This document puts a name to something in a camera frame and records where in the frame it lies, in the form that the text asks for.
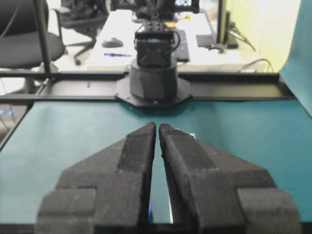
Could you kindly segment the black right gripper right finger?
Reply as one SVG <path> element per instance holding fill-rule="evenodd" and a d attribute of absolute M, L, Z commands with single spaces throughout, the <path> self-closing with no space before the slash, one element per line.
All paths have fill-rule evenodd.
<path fill-rule="evenodd" d="M 198 234 L 300 234 L 293 197 L 263 167 L 161 124 L 174 222 Z"/>

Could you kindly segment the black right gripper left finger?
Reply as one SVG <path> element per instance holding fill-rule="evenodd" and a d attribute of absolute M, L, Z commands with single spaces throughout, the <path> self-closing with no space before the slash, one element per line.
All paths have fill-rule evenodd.
<path fill-rule="evenodd" d="M 42 200 L 37 234 L 136 234 L 147 224 L 156 125 L 64 169 Z"/>

